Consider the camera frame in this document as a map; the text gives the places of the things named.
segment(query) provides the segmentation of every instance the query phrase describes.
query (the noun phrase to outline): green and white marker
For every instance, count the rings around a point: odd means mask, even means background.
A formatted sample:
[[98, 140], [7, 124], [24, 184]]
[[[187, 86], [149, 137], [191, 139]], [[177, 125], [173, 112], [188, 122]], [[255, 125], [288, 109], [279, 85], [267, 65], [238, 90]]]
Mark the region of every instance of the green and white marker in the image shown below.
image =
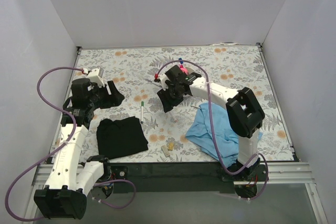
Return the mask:
[[140, 123], [143, 123], [143, 106], [144, 106], [144, 102], [141, 102], [141, 116], [140, 116]]

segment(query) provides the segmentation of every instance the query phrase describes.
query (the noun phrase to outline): black cloth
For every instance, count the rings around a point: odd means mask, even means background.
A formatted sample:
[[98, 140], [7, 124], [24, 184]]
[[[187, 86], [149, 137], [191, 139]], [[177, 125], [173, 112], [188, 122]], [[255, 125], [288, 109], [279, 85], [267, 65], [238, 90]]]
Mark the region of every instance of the black cloth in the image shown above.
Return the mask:
[[135, 116], [123, 120], [104, 119], [97, 128], [98, 150], [109, 159], [148, 150], [140, 120]]

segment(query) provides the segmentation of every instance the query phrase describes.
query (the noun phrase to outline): blue object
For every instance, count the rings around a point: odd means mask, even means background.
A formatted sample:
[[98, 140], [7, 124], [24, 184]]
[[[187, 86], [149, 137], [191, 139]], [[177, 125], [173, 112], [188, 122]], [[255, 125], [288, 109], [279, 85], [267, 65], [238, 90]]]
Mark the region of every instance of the blue object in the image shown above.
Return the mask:
[[[197, 110], [195, 121], [185, 137], [199, 145], [201, 150], [218, 160], [209, 120], [208, 103], [202, 103]], [[231, 129], [225, 109], [212, 103], [216, 143], [226, 167], [234, 164], [238, 157], [238, 135]]]

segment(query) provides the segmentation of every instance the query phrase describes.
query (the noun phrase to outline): pink object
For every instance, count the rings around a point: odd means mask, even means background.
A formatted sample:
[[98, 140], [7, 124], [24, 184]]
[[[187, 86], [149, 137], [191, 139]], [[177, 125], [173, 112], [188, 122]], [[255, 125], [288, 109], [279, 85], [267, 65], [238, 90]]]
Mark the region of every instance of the pink object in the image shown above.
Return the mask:
[[184, 72], [185, 74], [188, 74], [188, 70], [186, 68], [184, 68], [182, 65], [180, 65], [180, 69], [182, 70], [182, 72]]

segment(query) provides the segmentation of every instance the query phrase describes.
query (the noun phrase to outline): floor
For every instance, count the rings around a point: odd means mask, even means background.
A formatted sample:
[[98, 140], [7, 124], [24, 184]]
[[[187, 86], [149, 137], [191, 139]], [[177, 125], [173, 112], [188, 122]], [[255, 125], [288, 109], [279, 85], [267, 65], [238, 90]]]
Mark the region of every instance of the floor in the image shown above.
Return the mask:
[[[268, 161], [293, 160], [291, 148], [285, 133], [274, 94], [268, 80], [265, 66], [256, 46], [204, 46], [171, 48], [96, 49], [83, 50], [77, 67], [93, 69], [102, 67], [104, 78], [113, 80], [125, 96], [119, 107], [96, 110], [86, 137], [80, 162], [92, 155], [98, 155], [96, 130], [102, 119], [120, 120], [129, 116], [140, 117], [141, 101], [144, 101], [143, 132], [149, 142], [149, 150], [112, 162], [209, 162], [214, 159], [201, 152], [200, 148], [185, 138], [192, 125], [200, 98], [189, 97], [173, 109], [178, 122], [165, 114], [156, 95], [160, 87], [153, 84], [154, 74], [165, 62], [182, 57], [201, 65], [208, 72], [212, 82], [226, 87], [251, 88], [266, 117], [259, 141], [259, 152]], [[74, 77], [82, 78], [81, 73]], [[165, 157], [162, 145], [174, 143], [171, 156]]]

